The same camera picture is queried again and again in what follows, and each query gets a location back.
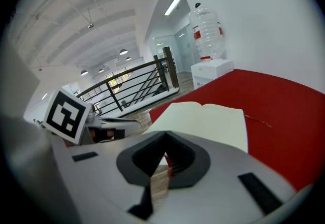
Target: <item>red surface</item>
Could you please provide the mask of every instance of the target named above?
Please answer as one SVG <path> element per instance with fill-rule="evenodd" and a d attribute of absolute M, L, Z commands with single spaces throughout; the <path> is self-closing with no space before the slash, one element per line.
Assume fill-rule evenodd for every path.
<path fill-rule="evenodd" d="M 169 104 L 195 101 L 238 108 L 272 126 L 245 118 L 249 154 L 297 190 L 315 182 L 325 162 L 325 95 L 267 74 L 234 70 L 150 111 L 155 122 Z"/>

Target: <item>fluorescent light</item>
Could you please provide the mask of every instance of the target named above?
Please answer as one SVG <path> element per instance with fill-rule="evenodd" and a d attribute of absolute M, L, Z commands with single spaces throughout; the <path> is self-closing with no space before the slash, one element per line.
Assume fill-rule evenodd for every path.
<path fill-rule="evenodd" d="M 173 0 L 171 5 L 168 7 L 167 11 L 165 12 L 165 15 L 169 15 L 180 1 L 181 0 Z"/>
<path fill-rule="evenodd" d="M 83 76 L 83 75 L 86 75 L 88 72 L 86 71 L 86 70 L 83 70 L 82 72 L 81 72 L 81 76 Z"/>
<path fill-rule="evenodd" d="M 120 55 L 123 55 L 123 54 L 126 54 L 126 53 L 127 53 L 127 50 L 125 50 L 125 49 L 120 50 Z"/>

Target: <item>railing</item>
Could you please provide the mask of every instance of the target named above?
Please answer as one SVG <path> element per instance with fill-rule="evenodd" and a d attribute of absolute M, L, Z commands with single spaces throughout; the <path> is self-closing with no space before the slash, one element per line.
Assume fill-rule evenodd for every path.
<path fill-rule="evenodd" d="M 169 86 L 168 86 L 166 76 L 165 76 L 165 73 L 163 71 L 163 67 L 161 64 L 163 61 L 168 62 L 168 58 L 156 59 L 154 61 L 151 61 L 151 62 L 145 63 L 143 65 L 137 66 L 135 68 L 132 68 L 130 70 L 121 72 L 121 73 L 114 75 L 106 80 L 103 80 L 103 81 L 99 82 L 98 84 L 92 86 L 91 88 L 81 92 L 79 95 L 77 95 L 77 97 L 85 102 L 94 103 L 96 105 L 95 113 L 97 113 L 98 115 L 104 115 L 104 114 L 107 114 L 107 113 L 114 111 L 116 109 L 123 111 L 123 108 L 124 109 L 128 108 L 129 106 L 134 105 L 137 102 L 141 102 L 149 95 L 153 95 L 156 92 L 156 90 L 152 90 L 152 88 L 154 86 L 160 85 L 160 86 L 158 86 L 158 87 L 160 87 L 160 89 L 165 89 L 165 91 L 169 91 Z M 149 66 L 154 67 L 154 70 L 146 71 L 146 70 L 150 69 Z M 129 79 L 127 79 L 126 81 L 123 82 L 123 85 L 126 88 L 120 89 L 117 93 L 114 93 L 113 90 L 115 88 L 121 87 L 122 84 L 118 84 L 114 87 L 111 87 L 109 84 L 109 81 L 114 80 L 118 77 L 121 77 L 125 74 L 135 72 L 135 71 L 138 71 L 138 73 L 141 73 L 141 74 L 136 75 L 135 77 L 133 74 Z M 175 78 L 175 76 L 176 76 L 175 70 L 170 71 L 170 74 L 172 74 L 172 73 L 175 74 L 175 75 L 173 75 L 173 78 Z M 138 79 L 138 80 L 145 79 L 145 80 L 129 86 L 130 82 L 135 79 Z M 139 86 L 139 85 L 141 87 L 139 88 L 139 90 L 137 90 L 135 92 L 132 92 L 132 93 L 124 92 L 127 90 L 130 91 L 130 89 L 134 88 L 135 86 Z"/>

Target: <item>open book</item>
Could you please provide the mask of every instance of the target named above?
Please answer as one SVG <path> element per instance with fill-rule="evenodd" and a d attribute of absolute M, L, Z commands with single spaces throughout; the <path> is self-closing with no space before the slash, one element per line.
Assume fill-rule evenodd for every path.
<path fill-rule="evenodd" d="M 172 103 L 145 132 L 178 131 L 248 152 L 243 110 L 197 102 Z"/>

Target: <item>water bottle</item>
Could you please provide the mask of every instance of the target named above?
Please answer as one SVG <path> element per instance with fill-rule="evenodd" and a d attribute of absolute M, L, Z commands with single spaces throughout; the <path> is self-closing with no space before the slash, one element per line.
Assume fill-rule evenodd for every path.
<path fill-rule="evenodd" d="M 196 3 L 195 10 L 189 14 L 193 36 L 201 60 L 218 59 L 224 53 L 224 37 L 216 12 Z"/>

